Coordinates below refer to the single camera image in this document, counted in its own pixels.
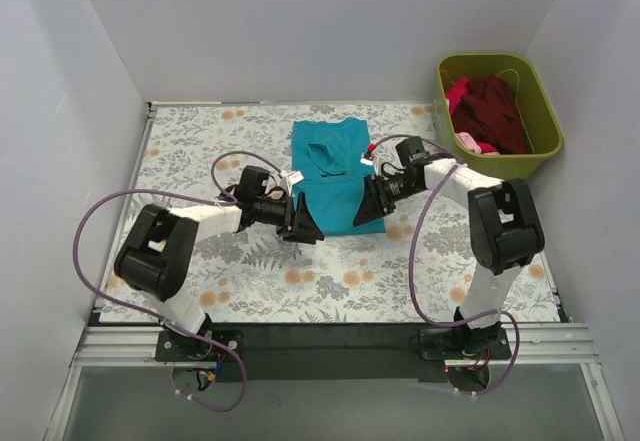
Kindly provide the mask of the teal t shirt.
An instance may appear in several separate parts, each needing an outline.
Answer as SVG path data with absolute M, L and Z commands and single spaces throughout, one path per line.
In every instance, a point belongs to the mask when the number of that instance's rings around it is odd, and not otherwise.
M 361 119 L 293 123 L 292 168 L 303 176 L 294 193 L 305 196 L 312 219 L 326 237 L 385 231 L 381 219 L 353 224 L 364 197 L 364 179 L 374 174 L 372 166 L 361 162 L 369 145 L 367 122 Z

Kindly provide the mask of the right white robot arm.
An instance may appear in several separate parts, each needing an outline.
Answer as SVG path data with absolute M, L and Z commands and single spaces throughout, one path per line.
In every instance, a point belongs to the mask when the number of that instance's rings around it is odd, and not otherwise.
M 431 319 L 420 307 L 417 314 L 429 325 L 453 332 L 454 350 L 475 358 L 496 340 L 505 316 L 504 303 L 522 269 L 545 246 L 533 197 L 522 178 L 502 180 L 481 174 L 451 153 L 426 150 L 428 140 L 397 136 L 400 170 L 382 169 L 364 179 L 364 192 L 353 219 L 356 226 L 394 212 L 400 200 L 428 192 L 426 203 L 442 194 L 468 211 L 470 246 L 476 267 L 463 303 L 451 322 Z

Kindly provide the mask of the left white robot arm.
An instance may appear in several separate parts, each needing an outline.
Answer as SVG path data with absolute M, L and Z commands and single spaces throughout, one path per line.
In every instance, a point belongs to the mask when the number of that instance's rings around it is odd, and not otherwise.
M 243 169 L 239 184 L 220 201 L 187 208 L 144 206 L 114 263 L 114 273 L 144 294 L 161 322 L 181 333 L 178 348 L 193 361 L 205 359 L 213 347 L 204 330 L 206 313 L 185 287 L 195 245 L 203 240 L 241 232 L 255 223 L 271 225 L 288 242 L 315 244 L 324 239 L 304 195 L 293 197 L 299 172 L 280 174 L 278 199 L 267 194 L 269 172 Z

